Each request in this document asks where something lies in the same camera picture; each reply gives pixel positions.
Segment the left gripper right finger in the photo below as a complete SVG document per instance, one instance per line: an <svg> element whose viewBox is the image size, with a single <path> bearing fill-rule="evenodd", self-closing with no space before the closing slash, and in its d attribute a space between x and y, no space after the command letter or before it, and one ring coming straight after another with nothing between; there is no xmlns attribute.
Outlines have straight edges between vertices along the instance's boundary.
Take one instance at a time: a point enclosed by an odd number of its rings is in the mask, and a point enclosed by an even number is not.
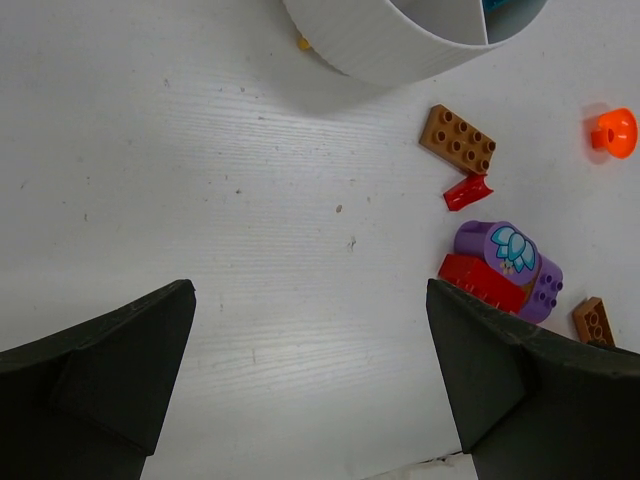
<svg viewBox="0 0 640 480"><path fill-rule="evenodd" d="M636 479L639 356L582 344L432 279L426 310L480 479Z"/></svg>

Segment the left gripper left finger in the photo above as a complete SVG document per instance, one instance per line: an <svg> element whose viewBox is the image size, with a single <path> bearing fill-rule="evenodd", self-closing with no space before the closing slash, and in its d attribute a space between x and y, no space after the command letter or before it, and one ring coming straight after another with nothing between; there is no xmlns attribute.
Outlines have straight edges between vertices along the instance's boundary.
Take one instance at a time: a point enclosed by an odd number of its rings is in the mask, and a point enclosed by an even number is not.
<svg viewBox="0 0 640 480"><path fill-rule="evenodd" d="M138 479L155 453L196 309L177 280L1 354L4 479Z"/></svg>

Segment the red lego brick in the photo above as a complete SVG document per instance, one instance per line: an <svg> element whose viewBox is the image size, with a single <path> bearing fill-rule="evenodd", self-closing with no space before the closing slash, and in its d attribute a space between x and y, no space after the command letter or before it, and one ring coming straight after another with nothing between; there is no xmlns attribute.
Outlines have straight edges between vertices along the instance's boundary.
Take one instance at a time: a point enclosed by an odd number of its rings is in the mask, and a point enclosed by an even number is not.
<svg viewBox="0 0 640 480"><path fill-rule="evenodd" d="M447 254L438 277L509 314L517 314L525 302L525 292L519 286L476 257Z"/></svg>

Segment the purple printed lego brick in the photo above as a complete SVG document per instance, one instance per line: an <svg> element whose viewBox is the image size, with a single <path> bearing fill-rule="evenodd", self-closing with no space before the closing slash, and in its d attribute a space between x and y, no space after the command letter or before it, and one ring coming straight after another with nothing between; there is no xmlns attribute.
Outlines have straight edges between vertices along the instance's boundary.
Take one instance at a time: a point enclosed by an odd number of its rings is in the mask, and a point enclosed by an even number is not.
<svg viewBox="0 0 640 480"><path fill-rule="evenodd" d="M484 260L520 287L525 292L525 301L518 316L523 320L540 324L555 309L557 296L564 286L563 272L513 224L465 222L455 234L454 252Z"/></svg>

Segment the orange round lego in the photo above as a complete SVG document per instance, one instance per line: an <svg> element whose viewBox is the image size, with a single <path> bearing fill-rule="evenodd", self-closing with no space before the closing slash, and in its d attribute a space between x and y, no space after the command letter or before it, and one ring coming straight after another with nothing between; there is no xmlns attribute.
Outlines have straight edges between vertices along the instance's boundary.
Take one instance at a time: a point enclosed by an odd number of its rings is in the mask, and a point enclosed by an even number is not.
<svg viewBox="0 0 640 480"><path fill-rule="evenodd" d="M627 159L637 146L639 127L628 108L618 108L601 114L590 133L591 146L617 159Z"/></svg>

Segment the white round divided container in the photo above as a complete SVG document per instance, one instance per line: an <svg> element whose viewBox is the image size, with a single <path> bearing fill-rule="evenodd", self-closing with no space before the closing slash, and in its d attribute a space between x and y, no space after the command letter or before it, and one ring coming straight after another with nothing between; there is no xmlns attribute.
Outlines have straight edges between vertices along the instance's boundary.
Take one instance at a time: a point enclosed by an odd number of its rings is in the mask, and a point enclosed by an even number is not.
<svg viewBox="0 0 640 480"><path fill-rule="evenodd" d="M511 1L486 14L482 1L286 1L302 37L354 79L392 87L449 71L513 39L544 1Z"/></svg>

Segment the teal lego brick pair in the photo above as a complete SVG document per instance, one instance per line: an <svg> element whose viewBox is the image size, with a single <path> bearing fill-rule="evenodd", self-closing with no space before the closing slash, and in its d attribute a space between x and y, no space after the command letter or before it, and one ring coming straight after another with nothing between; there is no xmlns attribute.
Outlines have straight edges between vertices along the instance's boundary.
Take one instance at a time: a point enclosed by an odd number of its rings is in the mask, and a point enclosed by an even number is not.
<svg viewBox="0 0 640 480"><path fill-rule="evenodd" d="M483 0L482 5L484 12L489 14L490 12L496 11L502 6L510 3L512 0Z"/></svg>

